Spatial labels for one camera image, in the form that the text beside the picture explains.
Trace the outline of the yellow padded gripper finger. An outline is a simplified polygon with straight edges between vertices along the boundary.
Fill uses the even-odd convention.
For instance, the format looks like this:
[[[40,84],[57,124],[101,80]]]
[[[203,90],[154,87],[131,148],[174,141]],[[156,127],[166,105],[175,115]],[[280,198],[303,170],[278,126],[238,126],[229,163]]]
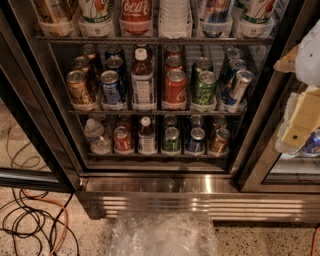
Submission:
[[[273,68],[282,73],[295,72],[295,59],[299,49],[299,44],[293,47],[285,56],[276,61]]]
[[[308,87],[301,94],[292,93],[278,130],[275,149],[280,153],[293,154],[319,127],[320,88]]]

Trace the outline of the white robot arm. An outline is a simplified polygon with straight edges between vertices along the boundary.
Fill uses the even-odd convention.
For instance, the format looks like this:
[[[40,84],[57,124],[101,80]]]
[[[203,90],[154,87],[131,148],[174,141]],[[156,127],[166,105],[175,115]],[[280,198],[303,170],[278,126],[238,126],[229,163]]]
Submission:
[[[301,94],[290,94],[275,143],[278,152],[293,154],[320,127],[320,21],[274,64],[274,69],[294,73],[307,86]]]

